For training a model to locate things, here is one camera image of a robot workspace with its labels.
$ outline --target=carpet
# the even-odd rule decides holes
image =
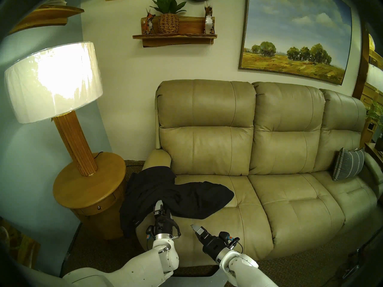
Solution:
[[[143,161],[126,161],[126,178],[141,171]],[[257,261],[259,269],[279,287],[334,287],[339,286],[336,273],[347,263],[348,254],[355,251],[383,225],[383,208],[377,206],[373,213],[351,231],[335,237],[327,244],[288,257]],[[381,243],[380,234],[371,247]],[[110,273],[121,268],[129,259],[143,253],[138,239],[119,238],[111,241],[98,240],[85,227],[81,227],[75,238],[70,255],[64,262],[62,274],[82,267],[93,267]],[[181,267],[177,276],[209,276],[217,266]]]

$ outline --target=gray pillow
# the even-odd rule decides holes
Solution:
[[[359,149],[356,151],[347,151],[342,148],[339,151],[338,158],[335,163],[332,180],[343,180],[354,177],[360,173],[364,164],[364,151]]]

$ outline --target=black cloth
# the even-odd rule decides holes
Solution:
[[[234,193],[221,184],[205,181],[175,185],[175,178],[169,167],[151,167],[131,175],[120,208],[125,237],[134,233],[158,200],[162,200],[165,209],[170,209],[174,216],[205,219],[234,197]]]

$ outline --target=white lampshade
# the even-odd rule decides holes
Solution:
[[[366,83],[383,92],[383,71],[372,64],[368,64]]]
[[[92,42],[56,46],[27,56],[5,71],[5,82],[20,123],[68,113],[103,93]]]

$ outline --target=sofa backrest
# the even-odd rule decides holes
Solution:
[[[248,82],[172,80],[156,92],[157,148],[175,174],[247,175],[256,95]]]
[[[321,91],[326,104],[314,172],[332,168],[341,148],[359,148],[360,133],[366,120],[366,108],[360,100],[332,90]]]
[[[249,174],[310,173],[324,110],[322,92],[303,85],[255,82]]]

